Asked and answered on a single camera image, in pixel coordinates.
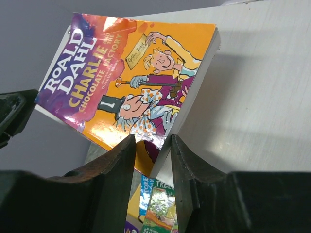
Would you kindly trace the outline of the Charlie Chocolate Factory book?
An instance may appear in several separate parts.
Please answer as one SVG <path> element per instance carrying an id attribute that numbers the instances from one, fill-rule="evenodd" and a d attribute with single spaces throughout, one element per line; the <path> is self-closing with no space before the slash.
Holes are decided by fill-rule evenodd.
<path id="1" fill-rule="evenodd" d="M 135 169 L 154 178 L 220 46 L 215 24 L 74 13 L 35 102 L 111 150 L 135 136 Z"/>

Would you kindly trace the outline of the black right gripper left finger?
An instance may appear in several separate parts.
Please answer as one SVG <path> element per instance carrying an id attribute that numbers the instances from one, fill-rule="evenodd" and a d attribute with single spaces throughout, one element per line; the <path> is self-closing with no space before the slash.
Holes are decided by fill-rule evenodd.
<path id="1" fill-rule="evenodd" d="M 112 150 L 64 176 L 0 173 L 3 233 L 122 233 L 132 185 L 136 142 Z"/>

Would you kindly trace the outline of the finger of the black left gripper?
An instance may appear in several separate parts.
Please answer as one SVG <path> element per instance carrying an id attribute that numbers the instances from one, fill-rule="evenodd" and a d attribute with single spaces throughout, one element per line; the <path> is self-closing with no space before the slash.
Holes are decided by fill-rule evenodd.
<path id="1" fill-rule="evenodd" d="M 0 95 L 0 147 L 3 148 L 15 135 L 21 133 L 34 108 L 36 89 Z"/>

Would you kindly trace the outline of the green 104-Storey Treehouse book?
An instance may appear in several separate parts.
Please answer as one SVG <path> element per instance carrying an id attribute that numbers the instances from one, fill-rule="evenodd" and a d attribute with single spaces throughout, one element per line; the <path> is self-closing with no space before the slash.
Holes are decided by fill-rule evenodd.
<path id="1" fill-rule="evenodd" d="M 179 232 L 175 204 L 175 191 L 171 186 L 157 179 L 154 180 L 141 232 Z"/>

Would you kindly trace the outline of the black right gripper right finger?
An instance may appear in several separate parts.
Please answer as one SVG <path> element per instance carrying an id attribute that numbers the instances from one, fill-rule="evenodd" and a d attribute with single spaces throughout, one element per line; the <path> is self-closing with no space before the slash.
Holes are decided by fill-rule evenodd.
<path id="1" fill-rule="evenodd" d="M 181 233 L 310 232 L 310 173 L 226 174 L 192 152 L 175 134 L 171 161 Z"/>

